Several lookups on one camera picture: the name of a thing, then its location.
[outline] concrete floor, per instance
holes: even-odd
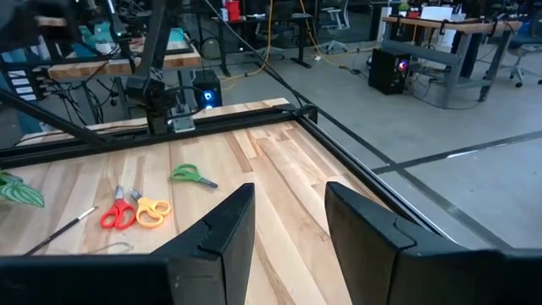
[[[479,55],[491,49],[482,46]],[[345,54],[329,60],[367,74],[368,55]],[[244,58],[237,54],[228,60],[234,63]],[[542,130],[542,119],[539,119],[542,86],[536,84],[538,79],[530,76],[523,88],[517,89],[515,81],[509,80],[507,73],[501,73],[487,102],[469,110],[453,111],[431,107],[408,95],[384,96],[362,78],[323,60],[314,61],[310,51],[306,61],[312,64],[312,69],[302,68],[288,59],[272,61],[272,65],[301,94],[396,163]],[[506,55],[505,62],[513,61],[512,56]],[[539,57],[525,58],[524,64],[542,71]],[[229,68],[232,75],[257,69],[253,64],[231,64]],[[487,68],[487,64],[477,63],[473,78],[481,78]],[[432,86],[424,99],[435,103],[442,91]],[[415,94],[424,93],[418,86]],[[99,97],[104,95],[105,92],[98,92]],[[223,92],[224,104],[274,97],[286,97],[295,102],[290,92],[263,72],[241,78]],[[456,92],[450,106],[471,107],[477,97],[476,89],[461,90]],[[43,105],[65,116],[62,103],[48,100]],[[105,113],[107,121],[120,119],[119,106],[107,106]],[[319,124],[368,168],[386,166],[384,160],[327,120],[320,118]],[[4,109],[0,125],[4,130],[11,130],[9,136],[0,139],[0,144],[5,147],[16,141],[19,134],[13,111]],[[542,247],[540,153],[542,139],[421,164],[399,173],[391,171],[380,177],[452,240],[465,247]]]

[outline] desk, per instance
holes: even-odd
[[[168,50],[175,50],[179,48],[186,48],[186,42],[170,42],[168,44]],[[199,52],[193,47],[191,53],[183,54],[172,54],[166,55],[163,61],[163,70],[167,71],[176,71],[179,82],[184,86],[191,86],[191,77],[190,70],[187,68],[194,68],[201,64],[202,58]],[[132,48],[133,52],[142,52],[143,46],[135,46]],[[139,65],[141,59],[137,58],[135,64]],[[87,80],[92,74],[96,71],[96,78],[114,78],[115,87],[119,93],[119,100],[121,107],[124,111],[124,118],[129,119],[129,110],[128,102],[124,96],[124,88],[122,86],[122,80],[120,76],[129,76],[131,75],[130,63],[128,59],[112,60],[108,64],[105,61],[101,62],[90,62],[90,63],[80,63],[80,64],[57,64],[49,68],[48,74],[52,79],[61,82],[61,83],[72,83],[73,86],[79,86],[80,89],[76,90],[75,98],[80,102],[81,112],[83,114],[83,119],[87,124],[91,122],[97,123],[97,118],[95,115],[95,110],[93,104],[90,102],[89,92],[86,86],[80,86],[80,83],[84,80]],[[194,96],[192,91],[185,90],[185,98],[190,98],[193,100]]]
[[[291,58],[292,61],[300,64],[301,66],[310,69],[311,65],[305,63],[303,60],[303,48],[305,47],[305,35],[307,34],[307,21],[310,22],[312,16],[310,14],[296,14],[296,17],[292,15],[290,18],[273,18],[273,22],[293,22],[299,26],[299,42],[297,44],[297,58]],[[228,71],[226,63],[226,51],[224,50],[224,23],[218,18],[213,18],[218,23],[218,46],[220,48],[220,69],[225,76],[231,77],[231,73]],[[244,25],[244,24],[257,24],[265,23],[269,21],[268,18],[249,18],[247,20],[228,21],[230,26]]]
[[[214,116],[287,103],[284,98],[205,110]],[[216,190],[168,179],[176,164],[197,164]],[[256,185],[256,235],[247,304],[350,304],[329,237],[326,181],[339,181],[379,204],[361,181],[295,121],[165,142],[148,147],[11,169],[40,189],[45,208],[0,202],[0,255],[21,254],[97,205],[36,255],[89,252],[128,242],[147,253],[186,230],[242,183]],[[170,200],[173,212],[147,230],[103,230],[115,186]],[[110,248],[103,254],[118,253]]]
[[[426,47],[414,46],[409,43],[394,42],[390,40],[391,26],[394,23],[400,22],[403,25],[417,25],[420,27],[433,28],[438,30],[442,25],[440,21],[408,18],[401,18],[398,21],[396,17],[383,17],[382,20],[386,22],[384,40],[382,41],[383,49],[390,49],[398,52],[409,53],[414,57],[424,58],[440,64],[446,64],[448,66],[451,66],[450,73],[444,73],[443,75],[434,75],[429,73],[425,69],[414,69],[414,72],[429,75],[435,78],[436,81],[434,81],[434,83],[445,86],[445,94],[440,104],[441,107],[447,107],[452,92],[454,92],[455,89],[460,88],[481,87],[478,101],[484,102],[486,100],[489,94],[489,90],[491,89],[491,86],[493,85],[493,82],[497,75],[497,70],[501,64],[505,50],[507,50],[508,44],[510,43],[510,40],[512,38],[512,31],[517,31],[522,25],[520,21],[500,21],[497,24],[495,32],[503,32],[503,34],[501,38],[501,43],[495,51],[495,55],[491,60],[491,65],[489,66],[486,76],[482,80],[470,80],[460,77],[459,75],[463,66],[465,54],[467,53],[468,44],[471,41],[471,37],[473,34],[490,34],[493,31],[493,24],[445,24],[444,29],[456,30],[462,33],[459,47],[457,49],[457,54],[452,54],[431,50]]]

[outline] scissor blade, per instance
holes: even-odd
[[[117,186],[115,189],[115,199],[124,198],[124,188],[122,186]]]
[[[134,190],[133,188],[130,188],[130,195],[137,201],[141,197],[143,197],[138,191]]]
[[[205,178],[201,178],[198,182],[202,183],[202,184],[204,184],[206,186],[211,186],[212,188],[217,188],[218,187],[218,184],[216,184],[216,183],[214,183],[214,182],[212,182],[210,180],[207,180]]]

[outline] scissors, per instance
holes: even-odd
[[[163,216],[169,214],[171,211],[171,204],[164,200],[151,200],[147,197],[143,197],[138,191],[130,188],[130,194],[139,204],[135,218],[137,222],[148,229],[156,228],[163,223]],[[146,222],[141,218],[141,215],[146,213],[150,218],[155,219],[155,222]]]
[[[171,173],[171,179],[177,181],[192,181],[202,183],[206,186],[211,186],[212,188],[218,187],[216,183],[203,178],[194,164],[181,164],[177,166],[173,173]]]
[[[124,213],[130,211],[131,217],[125,219]],[[124,200],[124,189],[122,186],[117,186],[115,190],[115,201],[113,206],[100,218],[100,225],[103,229],[116,228],[124,230],[131,226],[136,221],[136,209]]]

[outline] computer tower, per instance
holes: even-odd
[[[192,85],[201,91],[194,91],[194,98],[198,108],[215,108],[222,106],[222,92],[220,91],[220,80],[211,69],[195,72]]]
[[[408,77],[410,54],[374,49],[369,85],[385,95],[402,94]]]

